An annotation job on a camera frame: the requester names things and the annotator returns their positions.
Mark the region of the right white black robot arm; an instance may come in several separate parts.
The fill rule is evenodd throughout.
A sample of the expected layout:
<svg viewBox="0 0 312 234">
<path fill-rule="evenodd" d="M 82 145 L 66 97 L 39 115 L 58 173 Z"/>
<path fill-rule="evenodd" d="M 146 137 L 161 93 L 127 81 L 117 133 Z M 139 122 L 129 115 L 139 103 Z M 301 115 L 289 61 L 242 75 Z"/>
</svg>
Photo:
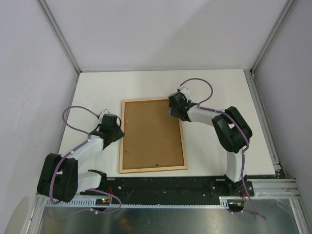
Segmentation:
<svg viewBox="0 0 312 234">
<path fill-rule="evenodd" d="M 237 108 L 225 110 L 201 107 L 177 91 L 169 96 L 169 116 L 182 121 L 212 126 L 227 154 L 227 170 L 222 181 L 209 185 L 212 196 L 241 195 L 246 188 L 245 152 L 250 145 L 252 130 Z"/>
</svg>

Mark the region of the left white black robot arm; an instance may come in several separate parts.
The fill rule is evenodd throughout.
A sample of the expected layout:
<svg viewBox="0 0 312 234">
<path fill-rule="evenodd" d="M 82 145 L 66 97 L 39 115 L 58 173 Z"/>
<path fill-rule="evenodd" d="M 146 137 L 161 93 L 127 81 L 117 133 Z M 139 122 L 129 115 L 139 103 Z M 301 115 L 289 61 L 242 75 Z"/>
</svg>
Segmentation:
<svg viewBox="0 0 312 234">
<path fill-rule="evenodd" d="M 46 156 L 37 184 L 37 193 L 50 198 L 53 204 L 70 202 L 76 194 L 92 190 L 97 195 L 108 189 L 107 175 L 90 169 L 79 173 L 79 168 L 91 157 L 122 139 L 121 119 L 104 114 L 98 126 L 87 139 L 65 155 L 50 153 Z"/>
</svg>

